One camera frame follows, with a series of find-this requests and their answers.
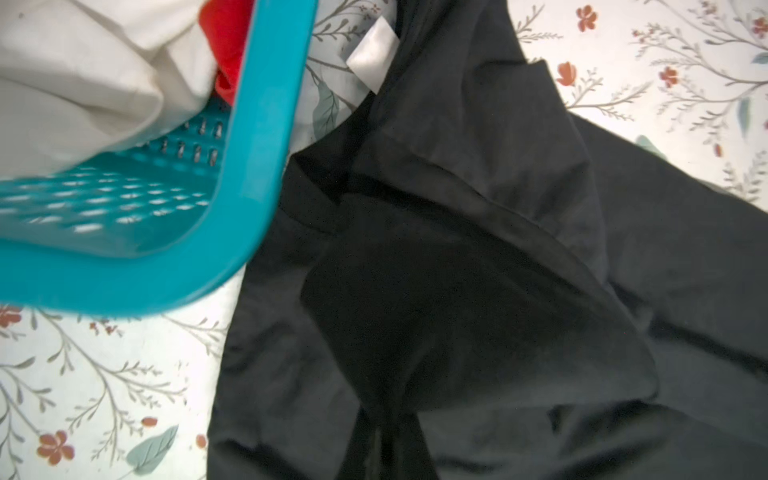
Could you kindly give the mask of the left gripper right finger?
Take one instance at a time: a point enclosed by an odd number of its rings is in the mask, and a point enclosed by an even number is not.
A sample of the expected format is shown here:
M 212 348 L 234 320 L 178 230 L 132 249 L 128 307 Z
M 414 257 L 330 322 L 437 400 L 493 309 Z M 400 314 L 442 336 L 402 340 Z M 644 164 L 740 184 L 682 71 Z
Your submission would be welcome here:
M 439 479 L 416 414 L 406 414 L 383 428 L 383 478 Z

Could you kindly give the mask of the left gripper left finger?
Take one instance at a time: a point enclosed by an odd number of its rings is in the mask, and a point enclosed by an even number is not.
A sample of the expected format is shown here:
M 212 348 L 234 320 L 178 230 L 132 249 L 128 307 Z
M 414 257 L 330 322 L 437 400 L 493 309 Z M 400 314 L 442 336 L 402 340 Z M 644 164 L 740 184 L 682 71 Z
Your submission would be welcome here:
M 383 437 L 380 429 L 360 409 L 336 480 L 384 478 Z

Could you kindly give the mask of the black t shirt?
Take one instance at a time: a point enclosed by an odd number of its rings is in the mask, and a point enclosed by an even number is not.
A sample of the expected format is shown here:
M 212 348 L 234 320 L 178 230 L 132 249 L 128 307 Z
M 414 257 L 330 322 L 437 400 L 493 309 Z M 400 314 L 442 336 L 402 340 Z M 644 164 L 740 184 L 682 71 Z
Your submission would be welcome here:
M 211 479 L 336 479 L 360 409 L 439 479 L 763 479 L 767 216 L 569 113 L 503 1 L 401 1 L 377 94 L 287 164 Z

